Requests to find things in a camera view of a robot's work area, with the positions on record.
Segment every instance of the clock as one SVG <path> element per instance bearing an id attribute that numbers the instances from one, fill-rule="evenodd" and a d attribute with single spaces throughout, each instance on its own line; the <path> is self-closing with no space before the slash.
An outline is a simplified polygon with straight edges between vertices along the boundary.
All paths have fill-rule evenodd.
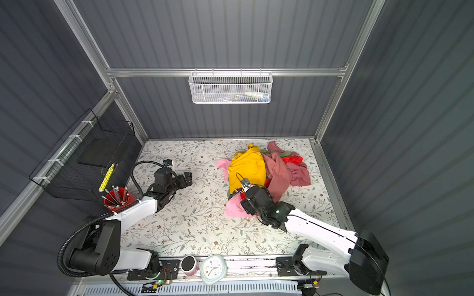
<path id="1" fill-rule="evenodd" d="M 212 285 L 227 274 L 225 259 L 220 255 L 210 255 L 200 265 L 201 279 L 206 285 Z"/>

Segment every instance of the yellow connector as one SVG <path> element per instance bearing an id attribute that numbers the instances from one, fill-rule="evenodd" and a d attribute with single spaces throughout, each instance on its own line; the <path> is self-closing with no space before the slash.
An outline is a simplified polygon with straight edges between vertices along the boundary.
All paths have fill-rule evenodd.
<path id="1" fill-rule="evenodd" d="M 109 182 L 110 176 L 112 175 L 114 168 L 115 164 L 113 163 L 107 171 L 107 174 L 105 174 L 104 181 L 102 181 L 102 184 L 99 187 L 99 192 L 103 192 L 104 189 L 107 187 L 107 183 Z"/>

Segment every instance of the yellow shirt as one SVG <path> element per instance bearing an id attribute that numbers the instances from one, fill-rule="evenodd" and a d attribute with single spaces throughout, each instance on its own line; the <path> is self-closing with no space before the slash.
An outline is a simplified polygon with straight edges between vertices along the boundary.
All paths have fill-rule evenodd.
<path id="1" fill-rule="evenodd" d="M 260 153 L 260 149 L 253 144 L 248 145 L 246 152 L 237 152 L 232 159 L 232 163 L 228 167 L 229 171 L 229 186 L 230 193 L 234 193 L 236 190 L 239 192 L 242 189 L 239 178 L 247 178 L 250 183 L 255 185 L 264 185 L 266 180 L 266 169 L 265 162 Z"/>

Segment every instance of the floral pattern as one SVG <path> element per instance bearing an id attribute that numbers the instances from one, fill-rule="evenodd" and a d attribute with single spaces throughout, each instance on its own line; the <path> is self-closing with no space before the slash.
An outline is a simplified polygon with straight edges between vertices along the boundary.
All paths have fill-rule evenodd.
<path id="1" fill-rule="evenodd" d="M 160 212 L 128 229 L 121 237 L 122 247 L 147 248 L 162 257 L 221 255 L 292 254 L 304 237 L 262 225 L 256 217 L 224 216 L 228 182 L 215 167 L 222 158 L 232 159 L 249 143 L 266 148 L 269 140 L 211 140 L 147 142 L 139 160 L 162 162 L 172 159 L 178 174 L 192 172 L 193 185 L 181 189 Z M 323 222 L 338 227 L 318 165 L 308 139 L 275 140 L 283 150 L 296 151 L 308 166 L 311 185 L 290 186 L 282 201 Z M 142 164 L 135 177 L 146 190 L 153 182 L 156 166 Z M 134 192 L 132 182 L 128 187 Z"/>

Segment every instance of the red pencil holder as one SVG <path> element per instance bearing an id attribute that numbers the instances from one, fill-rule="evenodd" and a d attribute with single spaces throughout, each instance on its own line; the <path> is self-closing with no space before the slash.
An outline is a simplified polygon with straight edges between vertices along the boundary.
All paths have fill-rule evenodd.
<path id="1" fill-rule="evenodd" d="M 125 188 L 119 188 L 118 191 L 119 191 L 120 195 L 123 196 L 124 193 L 125 193 Z M 133 203 L 134 201 L 137 200 L 137 198 L 136 198 L 133 194 L 131 194 L 130 191 L 127 190 L 127 192 L 128 192 L 128 201 L 127 201 L 123 206 L 115 207 L 115 208 L 112 208 L 112 209 L 111 209 L 111 208 L 109 208 L 108 206 L 113 205 L 113 203 L 109 202 L 109 201 L 106 200 L 106 199 L 104 199 L 104 206 L 105 206 L 107 209 L 109 209 L 110 211 L 115 212 L 115 211 L 117 211 L 118 209 L 121 209 L 121 208 L 123 208 L 124 206 L 129 205 L 129 204 L 131 204 L 131 203 Z M 113 190 L 110 191 L 110 194 L 111 194 L 113 197 L 115 197 L 115 192 L 114 192 Z"/>

